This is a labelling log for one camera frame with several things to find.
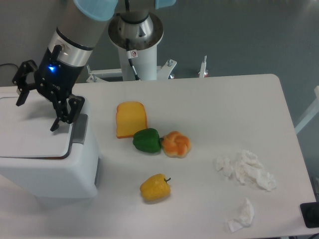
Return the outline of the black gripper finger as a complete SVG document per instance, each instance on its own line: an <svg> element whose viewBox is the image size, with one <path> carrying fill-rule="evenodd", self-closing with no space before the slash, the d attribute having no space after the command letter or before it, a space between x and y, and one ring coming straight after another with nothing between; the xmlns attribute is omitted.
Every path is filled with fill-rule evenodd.
<svg viewBox="0 0 319 239"><path fill-rule="evenodd" d="M24 61L19 66L12 83L17 86L19 97L16 105L19 107L23 105L29 95L29 92L36 89L36 83L27 83L26 78L29 73L35 72L37 65L33 60Z"/></svg>
<svg viewBox="0 0 319 239"><path fill-rule="evenodd" d="M50 101L56 112L56 119L50 128L52 132L59 128L60 121L68 124L77 121L85 103L84 97L73 94L71 94L69 98L62 100L53 94Z"/></svg>

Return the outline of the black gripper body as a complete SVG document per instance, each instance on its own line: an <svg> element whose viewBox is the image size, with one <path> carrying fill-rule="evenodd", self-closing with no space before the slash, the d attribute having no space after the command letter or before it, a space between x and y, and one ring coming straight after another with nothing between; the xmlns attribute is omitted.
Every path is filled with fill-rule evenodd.
<svg viewBox="0 0 319 239"><path fill-rule="evenodd" d="M47 49L38 69L34 72L37 91L48 100L52 100L53 94L58 101L73 98L73 86L83 69L59 60L62 50L62 45L54 46L52 51Z"/></svg>

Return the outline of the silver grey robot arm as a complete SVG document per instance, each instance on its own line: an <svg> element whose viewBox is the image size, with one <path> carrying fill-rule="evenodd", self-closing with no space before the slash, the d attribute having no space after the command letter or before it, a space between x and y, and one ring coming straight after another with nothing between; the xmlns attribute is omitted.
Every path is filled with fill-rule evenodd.
<svg viewBox="0 0 319 239"><path fill-rule="evenodd" d="M155 80L163 27L152 10L170 5L161 0L71 0L40 65L24 61L12 79L19 93L16 104L23 105L37 90L56 112L51 131L60 122L75 122L85 100L72 88L105 30L118 48L123 79Z"/></svg>

